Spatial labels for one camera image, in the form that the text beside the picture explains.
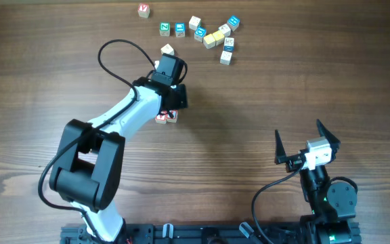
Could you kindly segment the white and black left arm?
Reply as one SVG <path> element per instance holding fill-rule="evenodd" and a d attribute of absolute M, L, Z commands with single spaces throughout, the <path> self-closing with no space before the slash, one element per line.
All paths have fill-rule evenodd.
<path fill-rule="evenodd" d="M 95 243 L 124 243 L 126 221 L 113 198 L 118 189 L 125 142 L 146 122 L 173 118 L 187 108 L 182 84 L 187 64 L 163 54 L 150 77 L 130 84 L 129 94 L 100 117 L 71 120 L 64 128 L 57 155 L 45 168 L 49 187 L 81 214 Z"/>

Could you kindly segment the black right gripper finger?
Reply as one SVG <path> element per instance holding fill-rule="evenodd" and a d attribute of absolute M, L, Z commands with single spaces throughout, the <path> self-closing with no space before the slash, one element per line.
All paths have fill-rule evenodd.
<path fill-rule="evenodd" d="M 281 164 L 286 161 L 286 152 L 280 137 L 279 131 L 275 130 L 276 150 L 275 150 L 275 164 Z"/>
<path fill-rule="evenodd" d="M 341 141 L 323 125 L 321 120 L 317 119 L 316 125 L 317 125 L 317 129 L 318 129 L 319 134 L 321 136 L 324 136 L 328 140 L 332 151 L 334 153 L 337 153 L 338 149 L 341 145 Z"/>

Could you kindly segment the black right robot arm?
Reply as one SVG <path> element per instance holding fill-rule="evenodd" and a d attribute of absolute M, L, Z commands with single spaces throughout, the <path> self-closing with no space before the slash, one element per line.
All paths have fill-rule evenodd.
<path fill-rule="evenodd" d="M 312 214 L 301 216 L 297 231 L 300 243 L 362 242 L 360 227 L 353 219 L 358 203 L 358 186 L 346 177 L 331 178 L 326 165 L 336 159 L 341 141 L 321 121 L 316 121 L 319 137 L 306 141 L 306 147 L 295 155 L 287 155 L 275 131 L 276 164 L 285 164 L 288 173 L 300 175 L 304 199 Z"/>

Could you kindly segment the red A wooden block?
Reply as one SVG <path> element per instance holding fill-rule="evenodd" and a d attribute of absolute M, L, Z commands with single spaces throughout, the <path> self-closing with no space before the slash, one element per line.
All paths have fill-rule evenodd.
<path fill-rule="evenodd" d="M 162 111 L 158 113 L 155 117 L 155 121 L 160 124 L 166 124 L 167 123 L 167 112 Z"/>

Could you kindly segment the red I wooden block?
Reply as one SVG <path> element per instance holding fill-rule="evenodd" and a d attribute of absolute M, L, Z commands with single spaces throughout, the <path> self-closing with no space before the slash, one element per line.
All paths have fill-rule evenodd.
<path fill-rule="evenodd" d="M 177 110 L 169 110 L 166 114 L 167 123 L 176 123 L 178 118 Z"/>

